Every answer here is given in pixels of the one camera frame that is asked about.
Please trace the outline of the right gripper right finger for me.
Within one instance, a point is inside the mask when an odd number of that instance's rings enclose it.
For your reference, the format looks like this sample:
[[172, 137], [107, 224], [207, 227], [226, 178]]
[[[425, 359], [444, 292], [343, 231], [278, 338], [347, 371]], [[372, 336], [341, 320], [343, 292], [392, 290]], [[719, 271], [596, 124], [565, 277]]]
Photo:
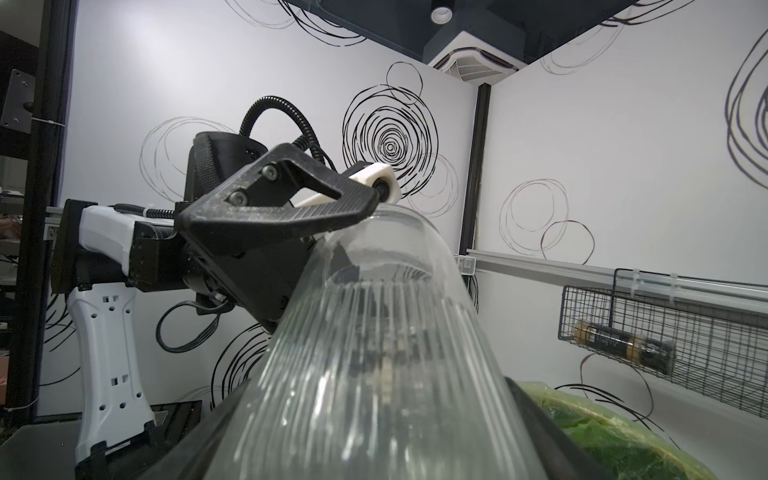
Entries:
[[548, 479], [608, 479], [608, 473], [590, 459], [511, 378], [507, 387]]

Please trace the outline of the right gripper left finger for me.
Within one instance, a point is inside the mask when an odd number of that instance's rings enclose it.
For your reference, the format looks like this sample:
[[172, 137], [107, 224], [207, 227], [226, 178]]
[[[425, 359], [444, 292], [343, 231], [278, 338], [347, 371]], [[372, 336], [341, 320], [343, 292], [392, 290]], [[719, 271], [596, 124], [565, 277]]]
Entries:
[[203, 479], [245, 391], [246, 384], [238, 387], [140, 479]]

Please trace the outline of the cream lid oatmeal jar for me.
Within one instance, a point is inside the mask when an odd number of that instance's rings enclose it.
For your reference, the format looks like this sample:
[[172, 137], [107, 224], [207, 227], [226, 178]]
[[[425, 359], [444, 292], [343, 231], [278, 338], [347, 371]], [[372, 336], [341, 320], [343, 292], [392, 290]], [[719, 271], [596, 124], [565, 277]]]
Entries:
[[210, 479], [542, 479], [454, 259], [382, 205], [327, 234]]

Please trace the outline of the dark item in basket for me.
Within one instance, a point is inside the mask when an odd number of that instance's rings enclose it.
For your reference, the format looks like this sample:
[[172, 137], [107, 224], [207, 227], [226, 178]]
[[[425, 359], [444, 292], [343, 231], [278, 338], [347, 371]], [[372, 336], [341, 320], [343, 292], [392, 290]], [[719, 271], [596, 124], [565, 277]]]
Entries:
[[662, 341], [596, 323], [577, 322], [573, 338], [599, 352], [616, 356], [632, 364], [647, 367], [662, 375], [671, 375], [676, 359], [673, 341]]

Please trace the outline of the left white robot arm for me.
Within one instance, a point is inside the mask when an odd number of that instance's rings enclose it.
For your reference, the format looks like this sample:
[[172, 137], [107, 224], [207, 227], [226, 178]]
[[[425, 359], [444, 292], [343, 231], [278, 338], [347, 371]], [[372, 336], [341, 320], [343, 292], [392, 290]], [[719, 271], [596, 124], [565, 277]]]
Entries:
[[194, 137], [173, 209], [68, 200], [50, 282], [66, 299], [80, 348], [76, 476], [132, 479], [169, 450], [138, 370], [138, 292], [188, 289], [198, 314], [219, 321], [241, 307], [273, 333], [317, 237], [400, 197], [391, 167], [338, 171], [307, 118], [265, 96], [237, 132]]

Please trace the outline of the green plastic bin liner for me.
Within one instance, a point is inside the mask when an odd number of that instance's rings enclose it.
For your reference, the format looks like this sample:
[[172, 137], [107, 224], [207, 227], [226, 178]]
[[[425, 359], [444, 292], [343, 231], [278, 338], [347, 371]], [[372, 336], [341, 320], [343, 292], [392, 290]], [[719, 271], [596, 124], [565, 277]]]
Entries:
[[701, 461], [654, 432], [647, 416], [619, 397], [581, 383], [522, 390], [587, 457], [614, 479], [714, 479]]

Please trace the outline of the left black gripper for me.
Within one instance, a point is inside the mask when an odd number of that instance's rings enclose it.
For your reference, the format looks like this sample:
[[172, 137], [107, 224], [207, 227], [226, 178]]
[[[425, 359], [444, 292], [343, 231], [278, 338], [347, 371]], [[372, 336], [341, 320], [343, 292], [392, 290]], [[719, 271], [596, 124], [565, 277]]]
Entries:
[[[353, 226], [378, 204], [373, 188], [280, 144], [178, 214], [186, 240], [171, 227], [136, 227], [129, 283], [142, 292], [189, 289], [206, 307], [221, 293], [273, 333], [316, 245], [311, 235]], [[223, 256], [210, 263], [188, 242]]]

